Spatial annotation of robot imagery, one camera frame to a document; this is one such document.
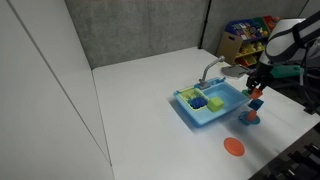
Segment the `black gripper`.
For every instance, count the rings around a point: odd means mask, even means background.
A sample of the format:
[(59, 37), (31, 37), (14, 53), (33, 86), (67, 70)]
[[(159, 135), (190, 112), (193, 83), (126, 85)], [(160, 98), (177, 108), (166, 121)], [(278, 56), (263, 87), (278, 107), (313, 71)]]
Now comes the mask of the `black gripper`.
[(262, 91), (266, 86), (270, 85), (273, 81), (271, 74), (272, 69), (273, 67), (271, 65), (259, 62), (256, 66), (256, 71), (247, 78), (247, 90), (252, 92), (258, 87), (259, 90)]

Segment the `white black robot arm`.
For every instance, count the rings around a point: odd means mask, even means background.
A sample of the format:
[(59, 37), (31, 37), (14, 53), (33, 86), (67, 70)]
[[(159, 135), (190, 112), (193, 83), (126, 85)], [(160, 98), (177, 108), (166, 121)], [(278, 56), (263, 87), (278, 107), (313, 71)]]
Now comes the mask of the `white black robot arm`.
[(247, 79), (248, 93), (263, 90), (275, 65), (320, 57), (320, 11), (307, 18), (280, 20), (273, 29), (256, 71)]

